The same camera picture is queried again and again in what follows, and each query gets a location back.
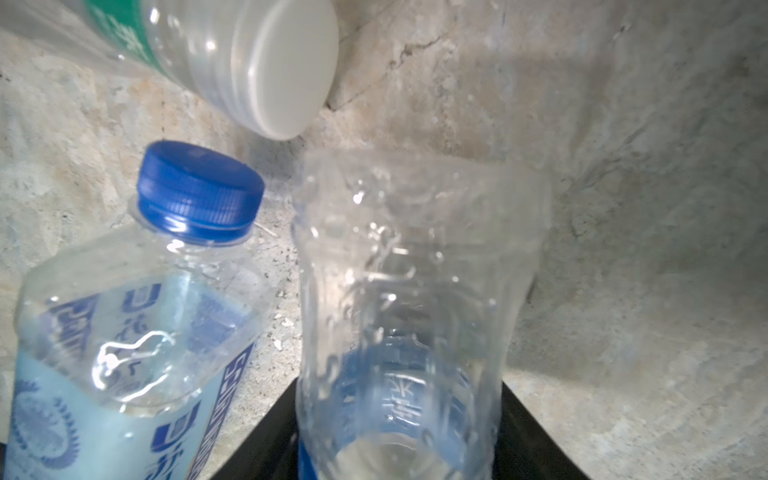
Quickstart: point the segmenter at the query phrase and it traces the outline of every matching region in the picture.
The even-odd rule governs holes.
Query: bottle label
[[[180,299],[192,312],[189,317],[174,318],[174,312],[185,310],[178,305]],[[68,377],[77,370],[92,375],[94,383],[106,380],[103,389],[127,402],[128,397],[151,390],[158,370],[154,358],[125,362],[108,376],[100,376],[92,361],[95,343],[101,343],[103,351],[112,344],[109,354],[126,358],[121,349],[147,338],[151,327],[168,329],[164,322],[172,322],[188,326],[180,333],[186,338],[184,348],[204,362],[243,330],[249,318],[204,286],[183,277],[166,277],[62,303],[38,321],[24,322],[39,330],[29,333],[22,327],[22,338],[47,337],[66,361],[54,361],[56,368],[52,368],[49,361],[35,358],[34,343],[26,341],[29,349],[19,349],[3,479],[196,480],[217,440],[253,344],[185,406],[155,416],[108,408]]]
[[[163,71],[147,40],[141,0],[85,0],[84,3],[102,34],[145,64]]]

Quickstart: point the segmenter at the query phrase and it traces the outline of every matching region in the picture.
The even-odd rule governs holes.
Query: green label
[[[141,0],[85,0],[85,6],[104,35],[118,47],[162,72],[147,41]]]

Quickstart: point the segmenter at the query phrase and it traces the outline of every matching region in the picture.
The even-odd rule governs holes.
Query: plastic bottle
[[[330,0],[0,0],[0,25],[115,73],[136,59],[274,140],[323,106],[339,42]]]
[[[488,480],[548,219],[524,167],[311,154],[294,198],[303,480]]]
[[[147,149],[135,223],[26,278],[5,480],[194,480],[273,289],[243,242],[264,184],[173,141]]]

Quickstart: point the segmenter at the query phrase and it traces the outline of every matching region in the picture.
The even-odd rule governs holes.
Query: bottle with blue cap
[[[245,247],[264,192],[245,164],[150,145],[135,222],[31,271],[5,480],[195,480],[273,288]]]

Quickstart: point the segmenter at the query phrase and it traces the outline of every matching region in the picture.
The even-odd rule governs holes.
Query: blue bottle cap
[[[147,147],[138,209],[149,223],[191,243],[228,243],[248,234],[264,195],[253,169],[179,141]]]

